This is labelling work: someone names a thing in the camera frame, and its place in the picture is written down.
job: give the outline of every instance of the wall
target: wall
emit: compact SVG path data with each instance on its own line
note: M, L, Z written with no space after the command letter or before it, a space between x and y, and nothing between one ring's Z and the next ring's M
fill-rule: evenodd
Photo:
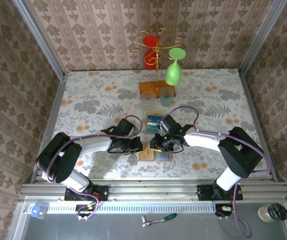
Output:
M287 3L246 73L277 172L287 182Z
M18 10L0 0L0 239L32 173L57 85Z
M65 71L142 69L140 31L179 36L186 69L238 68L272 0L26 0ZM161 58L165 68L170 63Z

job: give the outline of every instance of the black lid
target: black lid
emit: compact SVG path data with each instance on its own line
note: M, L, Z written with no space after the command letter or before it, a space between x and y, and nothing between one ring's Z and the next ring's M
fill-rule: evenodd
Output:
M271 204L268 207L268 214L276 221L284 221L287 219L287 209L280 203Z

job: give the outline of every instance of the clear plastic cup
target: clear plastic cup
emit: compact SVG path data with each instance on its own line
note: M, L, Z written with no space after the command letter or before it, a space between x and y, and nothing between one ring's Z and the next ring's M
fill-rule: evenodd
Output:
M153 91L144 91L140 95L140 100L143 101L145 104L151 104L155 101L156 94Z

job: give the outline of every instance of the aluminum frame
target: aluminum frame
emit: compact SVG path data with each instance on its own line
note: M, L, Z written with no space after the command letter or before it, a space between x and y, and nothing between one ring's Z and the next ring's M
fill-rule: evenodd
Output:
M43 134L43 138L41 141L38 155L45 149L45 147L48 145L48 143L50 143L50 141L53 138L53 133L54 133L54 129L56 126L57 116L58 116L60 105L61 105L64 93L65 93L68 77L69 77L69 74L64 75L64 78L62 79L62 81L59 82L57 92L55 94L53 104L51 107L51 111L49 114L47 126L45 127L45 130L44 130L44 134ZM35 180L36 180L36 177L38 174L38 170L39 170L39 167L37 164L35 164L33 167L32 175L31 175L31 179L30 179L31 184L35 183Z
M243 87L243 91L244 91L244 94L245 94L245 98L247 100L247 103L248 103L248 106L249 106L249 109L250 109L250 113L251 113L251 116L252 116L252 119L253 119L253 122L254 122L254 127L255 127L257 135L258 135L260 146L261 146L261 148L263 150L263 153L271 161L272 158L271 158L268 146L267 146L267 142L266 142L266 139L265 139L265 136L264 136L263 129L262 129L262 127L260 125L260 122L259 122L259 118L258 118L258 115L257 115L257 112L256 112L256 108L255 108L254 102L252 100L252 96L250 94L250 91L249 91L249 88L248 88L245 76L240 71L239 71L239 76L240 76L240 81L241 81L241 84L242 84L242 87ZM271 173L272 179L275 182L279 182L279 179L278 179L278 176L277 176L277 173L276 173L276 170L275 170L275 166L273 164L272 164L270 173Z
M198 203L197 185L209 185L215 179L146 179L115 180L94 179L95 185L109 186L108 202L116 203ZM287 202L287 185L271 179L244 179L240 183L243 192L241 203ZM19 202L49 203L64 201L66 187L57 183L35 183L22 186ZM206 201L229 203L229 201Z
M239 70L244 75L247 73L251 64L255 60L260 48L264 44L280 13L284 9L286 2L287 0L274 0L272 2L266 16L261 23L261 26L258 29L258 32L254 36L254 39L252 40L251 45L239 66Z
M43 54L46 56L52 69L54 70L55 74L58 76L58 79L61 81L64 78L64 70L61 67L59 61L57 60L55 53L52 51L51 47L49 46L48 41L46 40L46 37L44 36L43 32L38 26L38 23L34 15L29 10L25 0L13 0L13 3L17 7L20 14L22 15L25 23L27 24L34 38L36 39Z
M95 185L108 185L109 197L105 213L115 213L124 207L159 207L166 203L167 207L179 207L181 209L194 209L204 204L229 203L229 201L198 201L197 185L211 184L214 179L94 179ZM271 179L244 179L241 183L244 199L237 204L250 203L281 203L287 208L287 185L284 182L273 182ZM60 210L67 212L76 204L88 204L89 201L64 201L66 187L61 184L41 182L24 184L22 186L19 202L11 223L8 239L21 239L25 222L29 214L31 204L50 206L53 214ZM128 214L137 213L130 210Z

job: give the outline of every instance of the small blue object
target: small blue object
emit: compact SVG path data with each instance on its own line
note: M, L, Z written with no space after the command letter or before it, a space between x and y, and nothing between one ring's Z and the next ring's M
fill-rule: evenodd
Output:
M160 133L159 122L163 117L164 116L149 115L146 132L150 134L159 134Z
M36 218L40 212L40 209L41 208L39 206L34 206L30 215Z

